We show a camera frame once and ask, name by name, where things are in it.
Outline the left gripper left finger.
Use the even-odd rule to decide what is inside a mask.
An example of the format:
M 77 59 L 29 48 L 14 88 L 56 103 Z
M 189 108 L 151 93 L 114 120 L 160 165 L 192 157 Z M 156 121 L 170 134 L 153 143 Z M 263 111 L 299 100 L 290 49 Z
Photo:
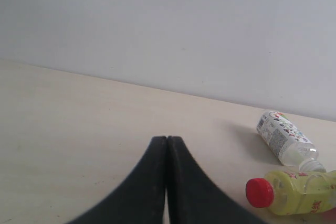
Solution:
M 167 137 L 153 137 L 126 179 L 70 223 L 163 223 L 166 150 Z

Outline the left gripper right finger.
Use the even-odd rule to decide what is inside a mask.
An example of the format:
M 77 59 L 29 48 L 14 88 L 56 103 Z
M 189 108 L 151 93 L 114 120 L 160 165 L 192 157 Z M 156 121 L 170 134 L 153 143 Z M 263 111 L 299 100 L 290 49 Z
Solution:
M 179 136 L 167 138 L 167 200 L 170 223 L 264 223 L 212 182 Z

